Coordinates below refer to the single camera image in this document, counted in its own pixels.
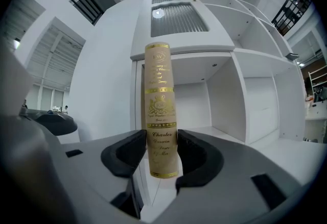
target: white shelf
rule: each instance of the white shelf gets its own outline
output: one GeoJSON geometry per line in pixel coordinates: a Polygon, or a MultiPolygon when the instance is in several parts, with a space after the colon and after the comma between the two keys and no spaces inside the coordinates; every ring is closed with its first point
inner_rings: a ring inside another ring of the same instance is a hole
{"type": "Polygon", "coordinates": [[[225,6],[206,6],[220,21],[236,46],[282,57],[272,35],[253,15],[225,6]]]}
{"type": "MultiPolygon", "coordinates": [[[[171,59],[176,82],[178,128],[212,126],[244,142],[246,115],[243,88],[231,53],[189,53],[173,55],[171,59]]],[[[145,128],[143,64],[143,60],[136,64],[136,129],[145,128]]]]}
{"type": "Polygon", "coordinates": [[[311,79],[311,81],[313,81],[313,80],[315,80],[315,79],[318,79],[318,78],[320,78],[320,77],[326,76],[326,75],[327,75],[327,73],[325,73],[325,74],[323,74],[323,75],[321,75],[321,76],[318,76],[318,77],[316,77],[316,78],[313,78],[313,79],[311,79]]]}
{"type": "Polygon", "coordinates": [[[236,48],[234,54],[244,78],[271,77],[296,67],[283,58],[253,50],[236,48]]]}
{"type": "Polygon", "coordinates": [[[254,5],[249,4],[248,2],[245,2],[243,0],[237,0],[237,1],[239,1],[246,9],[248,9],[257,18],[264,20],[265,22],[270,22],[269,19],[254,5]]]}
{"type": "Polygon", "coordinates": [[[324,82],[322,82],[322,83],[318,83],[318,84],[316,84],[316,85],[313,85],[312,87],[314,88],[314,87],[317,87],[317,86],[319,86],[319,85],[321,85],[321,84],[324,84],[324,83],[327,83],[327,81],[324,81],[324,82]]]}
{"type": "Polygon", "coordinates": [[[279,31],[276,29],[276,27],[272,23],[266,22],[260,18],[259,18],[259,20],[266,27],[268,32],[271,34],[272,38],[278,45],[278,48],[281,51],[282,56],[286,56],[289,53],[293,52],[291,50],[291,48],[289,47],[288,43],[286,42],[286,40],[284,39],[284,37],[279,33],[279,31]]]}
{"type": "Polygon", "coordinates": [[[306,117],[306,120],[327,120],[326,116],[321,116],[321,117],[306,117]]]}
{"type": "Polygon", "coordinates": [[[238,139],[228,135],[227,133],[219,131],[218,129],[216,129],[215,127],[212,127],[212,126],[200,127],[200,128],[190,128],[190,129],[183,129],[183,130],[198,132],[198,133],[202,133],[202,134],[208,134],[208,135],[220,138],[220,139],[229,140],[229,141],[244,144],[244,141],[238,140],[238,139]]]}
{"type": "Polygon", "coordinates": [[[320,70],[322,70],[322,69],[325,69],[326,67],[327,67],[327,65],[325,65],[324,67],[322,67],[322,68],[320,68],[320,69],[318,69],[318,70],[315,70],[315,71],[313,71],[313,72],[310,72],[309,74],[312,75],[312,74],[314,74],[315,72],[318,72],[318,71],[320,71],[320,70]]]}
{"type": "Polygon", "coordinates": [[[218,6],[225,6],[244,13],[249,13],[247,9],[242,6],[237,0],[200,0],[204,4],[212,4],[218,6]]]}

